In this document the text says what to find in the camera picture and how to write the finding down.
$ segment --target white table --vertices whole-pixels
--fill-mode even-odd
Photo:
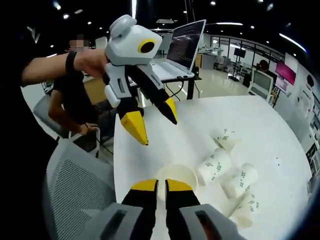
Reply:
[[[149,146],[140,145],[117,118],[114,137],[117,201],[120,203],[135,183],[152,179],[164,164],[196,167],[217,147],[210,135],[227,128],[242,137],[232,152],[234,164],[239,167],[251,163],[259,174],[253,191],[260,197],[260,212],[254,217],[253,227],[239,232],[248,240],[284,239],[306,208],[307,182],[311,178],[305,153],[286,122],[259,96],[180,101],[176,109],[178,125],[154,106],[144,109]],[[218,183],[196,194],[201,204],[209,203],[226,216],[235,207],[232,202],[223,205],[228,199]],[[152,237],[162,232],[154,230]]]

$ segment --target ceiling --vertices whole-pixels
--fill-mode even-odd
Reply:
[[[173,29],[187,23],[192,16],[186,11],[188,0],[136,0],[138,24],[146,28]],[[94,43],[98,37],[108,36],[109,26],[118,17],[132,12],[132,0],[11,0],[15,6],[15,19],[40,33],[37,45],[44,56],[62,53],[70,36],[84,34]],[[317,1],[304,0],[193,0],[196,20],[207,19],[205,31],[212,35],[233,36],[270,46],[282,52],[295,54],[310,72],[319,76],[320,45],[319,13]],[[157,23],[159,19],[175,23]],[[216,25],[217,22],[242,23],[242,26]],[[301,44],[305,53],[296,45],[279,36],[282,33]]]

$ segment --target laptop screen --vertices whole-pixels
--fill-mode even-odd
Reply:
[[[173,31],[167,59],[188,69],[193,67],[206,21],[196,21]]]

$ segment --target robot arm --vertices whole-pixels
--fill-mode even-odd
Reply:
[[[117,108],[123,127],[139,143],[148,145],[145,123],[138,103],[130,93],[128,77],[132,78],[159,111],[174,124],[177,124],[177,113],[174,101],[168,96],[150,65],[162,38],[136,23],[137,20],[124,15],[110,27],[111,38],[105,48],[110,63],[105,66],[104,92],[110,104]]]

